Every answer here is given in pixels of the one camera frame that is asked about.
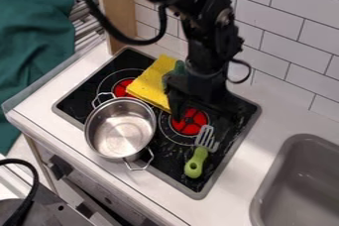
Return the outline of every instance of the wooden frame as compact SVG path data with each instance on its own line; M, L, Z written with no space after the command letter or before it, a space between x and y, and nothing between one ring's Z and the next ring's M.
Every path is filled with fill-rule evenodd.
M101 10L108 19L126 36L137 35L134 0L99 0ZM114 55L124 44L107 35L108 49Z

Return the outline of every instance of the red burner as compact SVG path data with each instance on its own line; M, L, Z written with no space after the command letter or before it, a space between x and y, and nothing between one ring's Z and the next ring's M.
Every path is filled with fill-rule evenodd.
M134 78L123 79L119 81L113 87L113 93L116 97L134 97L133 95L126 92L126 88L129 84L133 82Z
M187 108L180 122L171 119L172 127L184 136L196 136L203 125L208 125L207 114L195 108Z

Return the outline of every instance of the black stovetop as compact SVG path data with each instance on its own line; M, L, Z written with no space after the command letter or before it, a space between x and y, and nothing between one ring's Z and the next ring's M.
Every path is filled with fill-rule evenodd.
M130 96L125 91L126 86L153 62L154 60L148 56L133 50L124 50L62 99L56 105L56 113L62 112L60 115L66 116L69 122L77 127L83 127L87 116L93 110L91 102L98 93L113 91L118 97ZM184 120L175 122L167 112L156 107L153 109L158 118L158 129L150 142L150 148L155 154L150 172L186 194L193 193L195 197L202 192L205 192L203 196L207 194L212 184L208 184L210 186L206 190L207 187L204 188L206 183L211 180L238 136L258 112L258 106L255 104L234 97L230 106L232 110L222 116L227 123L225 125L227 135L224 141L216 153L209 154L204 164L203 175L198 179L191 179L183 173L183 167L192 157L196 135L202 125L213 126L213 123L220 118L220 114L208 106L195 104L187 109ZM141 160L148 161L147 153L144 153Z

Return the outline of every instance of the stainless steel sink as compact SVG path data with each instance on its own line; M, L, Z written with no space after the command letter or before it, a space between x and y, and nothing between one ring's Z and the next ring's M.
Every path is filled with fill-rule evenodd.
M339 147L311 135L288 139L250 215L254 226L338 226Z

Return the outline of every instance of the spatula handle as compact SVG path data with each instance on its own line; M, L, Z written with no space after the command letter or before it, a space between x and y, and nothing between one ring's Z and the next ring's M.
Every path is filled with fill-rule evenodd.
M207 157L207 149L204 147L197 147L193 157L184 166L184 174L190 178L200 177L202 175L203 164Z

